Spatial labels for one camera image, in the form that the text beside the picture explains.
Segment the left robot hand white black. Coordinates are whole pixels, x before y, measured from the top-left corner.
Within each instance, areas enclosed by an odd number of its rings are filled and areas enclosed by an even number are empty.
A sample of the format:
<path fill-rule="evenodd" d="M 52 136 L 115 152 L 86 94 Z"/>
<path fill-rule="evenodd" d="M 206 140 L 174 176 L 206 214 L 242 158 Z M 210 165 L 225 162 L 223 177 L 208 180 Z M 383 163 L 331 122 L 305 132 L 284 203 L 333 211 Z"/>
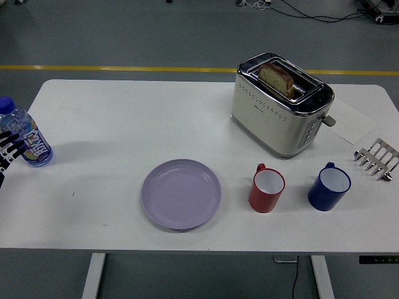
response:
<path fill-rule="evenodd" d="M 16 158 L 26 151 L 24 145 L 25 143 L 19 139 L 18 133 L 11 131 L 1 133 L 1 185 L 5 178 L 4 172 Z"/>

